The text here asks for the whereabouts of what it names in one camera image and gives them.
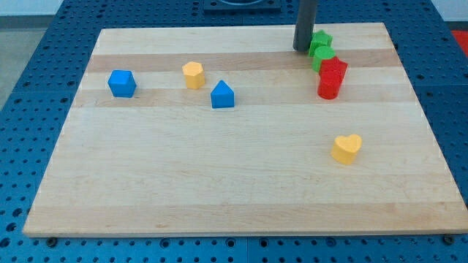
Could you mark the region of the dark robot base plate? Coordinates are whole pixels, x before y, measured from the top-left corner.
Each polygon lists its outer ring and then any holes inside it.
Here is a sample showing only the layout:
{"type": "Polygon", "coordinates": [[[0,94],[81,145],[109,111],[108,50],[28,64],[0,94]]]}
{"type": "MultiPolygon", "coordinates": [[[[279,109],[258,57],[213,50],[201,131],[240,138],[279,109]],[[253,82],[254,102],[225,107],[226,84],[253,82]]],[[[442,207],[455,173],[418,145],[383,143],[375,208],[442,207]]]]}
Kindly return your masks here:
{"type": "Polygon", "coordinates": [[[204,12],[280,11],[282,0],[203,0],[204,12]]]}

